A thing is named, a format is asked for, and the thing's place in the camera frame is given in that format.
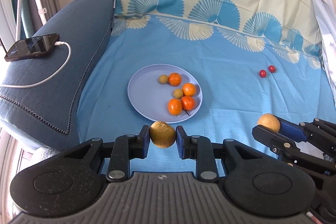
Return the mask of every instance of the tangerine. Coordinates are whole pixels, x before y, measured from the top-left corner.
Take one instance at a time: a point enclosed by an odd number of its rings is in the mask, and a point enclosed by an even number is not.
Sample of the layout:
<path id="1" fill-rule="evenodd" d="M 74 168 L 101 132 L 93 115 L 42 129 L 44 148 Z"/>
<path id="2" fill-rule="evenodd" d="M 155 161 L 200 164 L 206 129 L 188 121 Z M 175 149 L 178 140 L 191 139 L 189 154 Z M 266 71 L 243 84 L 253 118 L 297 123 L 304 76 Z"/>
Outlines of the tangerine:
<path id="1" fill-rule="evenodd" d="M 171 84 L 172 86 L 178 86 L 179 84 L 181 84 L 182 82 L 182 77 L 180 74 L 178 74 L 177 72 L 173 72 L 169 75 L 168 77 L 168 82 L 169 84 Z"/>
<path id="2" fill-rule="evenodd" d="M 179 99 L 171 99 L 168 102 L 168 111 L 171 115 L 179 115 L 182 112 L 182 103 Z"/>
<path id="3" fill-rule="evenodd" d="M 196 93 L 196 87 L 192 83 L 185 83 L 182 86 L 184 96 L 194 96 Z"/>
<path id="4" fill-rule="evenodd" d="M 181 103 L 182 108 L 187 111 L 193 110 L 196 105 L 195 99 L 191 96 L 183 96 Z"/>

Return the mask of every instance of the phone screen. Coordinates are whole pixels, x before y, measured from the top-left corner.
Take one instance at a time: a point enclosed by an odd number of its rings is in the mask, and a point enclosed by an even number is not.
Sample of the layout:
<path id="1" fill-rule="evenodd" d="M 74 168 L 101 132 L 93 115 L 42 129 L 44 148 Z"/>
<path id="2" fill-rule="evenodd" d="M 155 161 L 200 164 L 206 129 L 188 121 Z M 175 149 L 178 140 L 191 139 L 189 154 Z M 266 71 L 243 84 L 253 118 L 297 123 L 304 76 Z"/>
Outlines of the phone screen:
<path id="1" fill-rule="evenodd" d="M 31 37 L 14 43 L 6 54 L 6 58 L 34 55 L 47 52 L 58 39 L 59 34 L 48 34 L 39 37 Z"/>

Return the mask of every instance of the white cable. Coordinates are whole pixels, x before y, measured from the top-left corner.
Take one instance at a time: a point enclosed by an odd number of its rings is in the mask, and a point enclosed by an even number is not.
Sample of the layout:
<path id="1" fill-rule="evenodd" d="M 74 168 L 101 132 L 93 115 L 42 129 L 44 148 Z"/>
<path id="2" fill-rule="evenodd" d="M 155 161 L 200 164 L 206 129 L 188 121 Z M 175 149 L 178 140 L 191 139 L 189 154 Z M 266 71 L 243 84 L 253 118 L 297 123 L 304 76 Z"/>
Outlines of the white cable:
<path id="1" fill-rule="evenodd" d="M 56 74 L 58 74 L 62 68 L 64 68 L 64 66 L 68 63 L 69 59 L 70 59 L 70 56 L 71 56 L 71 47 L 68 43 L 66 42 L 63 42 L 63 41 L 57 41 L 55 43 L 55 46 L 59 46 L 59 45 L 67 45 L 68 49 L 69 49 L 69 53 L 68 53 L 68 57 L 67 59 L 65 60 L 65 62 L 63 63 L 63 65 L 61 65 L 61 67 L 55 71 L 52 75 L 50 75 L 48 78 L 38 82 L 38 83 L 35 83 L 35 84 L 31 84 L 31 85 L 0 85 L 0 87 L 2 88 L 20 88 L 20 89 L 24 89 L 24 88 L 32 88 L 34 86 L 37 86 L 37 85 L 41 85 L 45 82 L 47 82 L 48 80 L 50 80 L 51 78 L 53 78 Z"/>
<path id="2" fill-rule="evenodd" d="M 17 0 L 15 41 L 19 41 L 21 37 L 21 11 L 22 0 Z"/>

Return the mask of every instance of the red cherry tomato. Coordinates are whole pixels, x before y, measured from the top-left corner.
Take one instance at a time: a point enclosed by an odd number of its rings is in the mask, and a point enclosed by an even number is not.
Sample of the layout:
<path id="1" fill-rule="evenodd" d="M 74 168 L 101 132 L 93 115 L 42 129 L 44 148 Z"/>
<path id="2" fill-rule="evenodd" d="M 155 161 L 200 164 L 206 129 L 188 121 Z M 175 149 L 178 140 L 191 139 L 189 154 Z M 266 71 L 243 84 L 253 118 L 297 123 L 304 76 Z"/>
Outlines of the red cherry tomato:
<path id="1" fill-rule="evenodd" d="M 265 78 L 266 75 L 267 75 L 267 73 L 266 73 L 266 71 L 265 71 L 264 69 L 262 69 L 262 70 L 259 72 L 259 75 L 260 75 L 260 77 Z"/>
<path id="2" fill-rule="evenodd" d="M 268 70 L 269 70 L 270 72 L 274 73 L 277 69 L 276 69 L 273 65 L 270 65 L 270 66 L 268 67 Z"/>

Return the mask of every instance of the plate rim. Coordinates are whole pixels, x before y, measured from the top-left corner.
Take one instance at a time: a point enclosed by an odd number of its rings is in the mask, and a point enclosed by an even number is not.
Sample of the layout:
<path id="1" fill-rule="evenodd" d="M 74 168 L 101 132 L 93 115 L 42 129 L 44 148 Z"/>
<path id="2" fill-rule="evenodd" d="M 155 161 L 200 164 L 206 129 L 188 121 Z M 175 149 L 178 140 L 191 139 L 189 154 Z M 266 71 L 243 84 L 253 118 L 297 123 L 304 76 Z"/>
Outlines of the plate rim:
<path id="1" fill-rule="evenodd" d="M 153 122 L 156 122 L 157 120 L 154 120 L 154 119 L 149 118 L 149 117 L 147 117 L 146 115 L 142 114 L 142 113 L 141 113 L 141 112 L 140 112 L 140 111 L 133 105 L 133 103 L 132 103 L 132 101 L 131 101 L 131 99 L 130 99 L 130 96 L 129 96 L 129 85 L 130 85 L 130 82 L 132 81 L 134 75 L 136 75 L 139 71 L 141 71 L 141 70 L 143 70 L 143 69 L 145 69 L 145 68 L 147 68 L 147 67 L 152 67 L 152 66 L 157 66 L 157 65 L 165 65 L 165 66 L 170 66 L 170 67 L 178 68 L 178 69 L 180 69 L 180 70 L 183 70 L 183 71 L 186 72 L 187 74 L 191 75 L 191 76 L 196 80 L 196 78 L 195 78 L 191 73 L 187 72 L 186 70 L 184 70 L 184 69 L 182 69 L 182 68 L 180 68 L 180 67 L 177 67 L 177 66 L 174 66 L 174 65 L 170 65 L 170 64 L 152 64 L 152 65 L 148 65 L 148 66 L 142 67 L 141 69 L 137 70 L 137 71 L 132 75 L 132 77 L 130 78 L 130 80 L 128 81 L 128 84 L 127 84 L 127 96 L 128 96 L 128 100 L 130 101 L 132 107 L 133 107 L 133 108 L 134 108 L 134 109 L 135 109 L 141 116 L 143 116 L 143 117 L 145 117 L 146 119 L 151 120 L 151 121 L 153 121 Z M 201 101 L 200 101 L 200 103 L 199 103 L 199 106 L 195 109 L 194 114 L 193 114 L 193 115 L 190 115 L 190 116 L 188 116 L 187 118 L 185 118 L 185 119 L 183 119 L 183 120 L 180 120 L 180 121 L 176 121 L 176 122 L 166 122 L 166 123 L 178 123 L 178 122 L 184 122 L 184 121 L 190 119 L 191 117 L 193 117 L 193 116 L 198 112 L 198 110 L 199 110 L 199 108 L 201 107 L 202 102 L 203 102 L 203 92 L 202 92 L 201 85 L 198 83 L 197 80 L 196 80 L 196 82 L 197 82 L 197 84 L 198 84 L 198 86 L 199 86 L 199 94 L 200 94 L 200 96 L 201 96 Z"/>

